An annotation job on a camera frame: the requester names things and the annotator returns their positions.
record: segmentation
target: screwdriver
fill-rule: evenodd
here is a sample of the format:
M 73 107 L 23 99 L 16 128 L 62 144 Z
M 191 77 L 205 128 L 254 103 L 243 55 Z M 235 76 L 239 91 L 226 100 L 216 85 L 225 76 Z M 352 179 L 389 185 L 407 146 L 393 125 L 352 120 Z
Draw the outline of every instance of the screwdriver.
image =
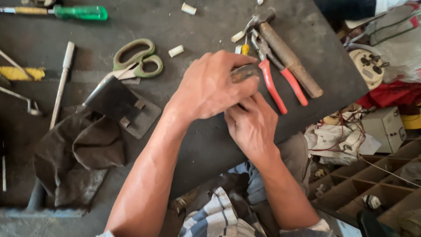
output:
M 248 47 L 248 44 L 247 44 L 247 33 L 245 34 L 245 44 L 243 44 L 242 46 L 241 46 L 241 54 L 242 55 L 248 55 L 248 49 L 249 49 L 249 47 Z
M 108 13 L 103 6 L 74 6 L 62 7 L 55 5 L 53 9 L 29 8 L 29 7 L 0 7 L 0 12 L 30 15 L 48 15 L 54 14 L 62 19 L 82 19 L 91 21 L 105 21 Z

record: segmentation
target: hand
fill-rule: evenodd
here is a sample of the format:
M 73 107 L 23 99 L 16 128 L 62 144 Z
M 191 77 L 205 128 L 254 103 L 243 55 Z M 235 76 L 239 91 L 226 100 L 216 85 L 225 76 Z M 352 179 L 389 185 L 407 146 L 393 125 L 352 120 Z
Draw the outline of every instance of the hand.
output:
M 233 84 L 230 75 L 234 67 L 256 61 L 256 58 L 226 51 L 204 54 L 184 73 L 178 90 L 168 102 L 168 109 L 179 111 L 188 122 L 225 111 L 257 91 L 259 77 L 252 76 Z
M 225 112 L 225 121 L 235 143 L 258 166 L 259 162 L 279 154 L 274 144 L 278 115 L 260 92 L 240 101 Z

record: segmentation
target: red plier handle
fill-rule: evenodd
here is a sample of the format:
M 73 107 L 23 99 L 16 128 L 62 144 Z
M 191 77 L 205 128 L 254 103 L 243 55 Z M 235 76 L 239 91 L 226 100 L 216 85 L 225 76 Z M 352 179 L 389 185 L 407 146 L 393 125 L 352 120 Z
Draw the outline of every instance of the red plier handle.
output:
M 307 101 L 306 96 L 303 94 L 303 91 L 301 90 L 300 85 L 298 85 L 298 82 L 295 79 L 294 75 L 288 70 L 288 68 L 282 70 L 281 74 L 285 77 L 285 79 L 287 79 L 288 83 L 291 85 L 292 90 L 294 91 L 301 105 L 307 106 L 309 102 Z
M 273 100 L 275 101 L 278 109 L 281 111 L 281 114 L 286 114 L 288 112 L 287 108 L 284 105 L 281 97 L 279 96 L 278 92 L 276 91 L 275 85 L 273 84 L 272 75 L 270 73 L 270 62 L 269 60 L 265 59 L 261 63 L 259 63 L 259 68 L 262 69 L 264 81 L 266 83 L 266 87 L 269 90 Z

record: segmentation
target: forearm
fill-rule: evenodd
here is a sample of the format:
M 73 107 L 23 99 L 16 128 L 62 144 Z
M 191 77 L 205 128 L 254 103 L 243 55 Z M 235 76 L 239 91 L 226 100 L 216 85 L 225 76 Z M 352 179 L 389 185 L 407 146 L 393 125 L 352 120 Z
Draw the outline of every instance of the forearm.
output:
M 157 236 L 189 122 L 166 108 L 114 203 L 105 230 L 115 236 Z
M 269 159 L 255 165 L 279 226 L 291 230 L 317 224 L 319 216 L 282 162 L 279 149 L 275 146 L 268 156 Z

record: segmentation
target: hammer head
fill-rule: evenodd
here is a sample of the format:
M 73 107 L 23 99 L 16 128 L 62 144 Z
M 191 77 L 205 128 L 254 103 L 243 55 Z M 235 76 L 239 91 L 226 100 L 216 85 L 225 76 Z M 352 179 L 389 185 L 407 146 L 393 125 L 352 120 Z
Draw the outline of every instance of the hammer head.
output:
M 263 22 L 269 22 L 275 18 L 275 8 L 270 7 L 267 10 L 261 11 L 256 15 L 253 15 L 251 21 L 247 24 L 244 29 L 244 32 L 252 30 L 256 26 L 259 26 Z

